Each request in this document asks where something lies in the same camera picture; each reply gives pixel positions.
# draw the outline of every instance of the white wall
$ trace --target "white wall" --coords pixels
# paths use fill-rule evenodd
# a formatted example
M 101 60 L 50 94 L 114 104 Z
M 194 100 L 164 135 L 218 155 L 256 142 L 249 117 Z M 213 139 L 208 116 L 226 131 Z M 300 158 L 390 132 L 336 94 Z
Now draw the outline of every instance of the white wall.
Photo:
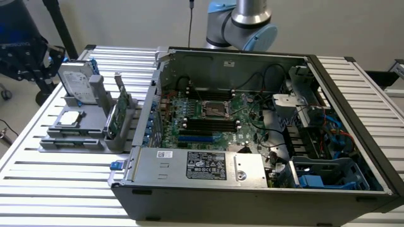
M 76 49 L 86 44 L 185 46 L 186 0 L 58 0 Z M 202 47 L 208 0 L 196 0 L 190 46 Z M 353 56 L 368 70 L 404 58 L 402 0 L 268 0 L 278 36 L 272 52 Z M 42 36 L 61 44 L 41 0 L 26 6 Z

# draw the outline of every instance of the sticker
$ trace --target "sticker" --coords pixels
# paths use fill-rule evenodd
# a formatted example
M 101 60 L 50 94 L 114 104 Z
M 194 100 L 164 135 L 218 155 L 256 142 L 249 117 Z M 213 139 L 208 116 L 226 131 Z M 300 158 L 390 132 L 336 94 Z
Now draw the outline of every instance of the sticker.
M 172 157 L 172 151 L 157 151 L 157 157 Z
M 96 104 L 93 90 L 89 86 L 86 76 L 80 72 L 64 71 L 66 87 L 70 95 L 84 104 Z
M 225 181 L 225 154 L 188 152 L 186 177 L 189 179 Z
M 222 66 L 224 66 L 224 67 L 233 67 L 234 64 L 236 64 L 236 63 L 234 63 L 233 61 L 225 61 L 224 64 L 222 64 Z

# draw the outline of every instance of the aluminum extrusion table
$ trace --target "aluminum extrusion table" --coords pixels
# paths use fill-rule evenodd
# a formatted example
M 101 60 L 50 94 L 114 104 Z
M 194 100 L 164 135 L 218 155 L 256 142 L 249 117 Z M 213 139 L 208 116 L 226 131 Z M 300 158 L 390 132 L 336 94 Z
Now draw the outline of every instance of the aluminum extrusion table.
M 113 74 L 132 97 L 145 97 L 154 70 L 154 49 L 97 46 L 80 60 L 96 58 L 105 89 L 118 96 Z M 342 95 L 381 150 L 404 178 L 404 114 L 362 69 L 344 58 L 318 57 Z M 0 226 L 194 226 L 198 224 L 136 222 L 126 216 L 108 187 L 109 163 L 126 154 L 56 154 L 37 151 L 65 102 L 58 85 L 0 160 Z M 133 137 L 136 123 L 128 139 Z M 130 150 L 130 141 L 125 146 Z M 369 213 L 345 227 L 398 227 L 404 206 L 386 214 Z

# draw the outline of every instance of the motherboard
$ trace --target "motherboard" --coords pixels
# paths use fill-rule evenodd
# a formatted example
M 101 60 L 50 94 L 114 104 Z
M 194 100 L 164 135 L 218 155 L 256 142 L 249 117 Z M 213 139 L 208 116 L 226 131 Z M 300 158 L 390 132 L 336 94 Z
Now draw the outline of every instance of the motherboard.
M 238 152 L 260 150 L 264 131 L 260 98 L 249 93 L 212 94 L 206 91 L 169 91 L 161 99 L 162 148 L 208 149 Z

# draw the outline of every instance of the warning label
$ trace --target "warning label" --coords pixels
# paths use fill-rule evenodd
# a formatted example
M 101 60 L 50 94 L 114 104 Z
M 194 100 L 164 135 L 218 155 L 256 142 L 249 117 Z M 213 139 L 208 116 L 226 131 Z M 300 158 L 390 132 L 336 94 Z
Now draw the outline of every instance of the warning label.
M 186 177 L 189 179 L 225 181 L 225 154 L 188 152 Z

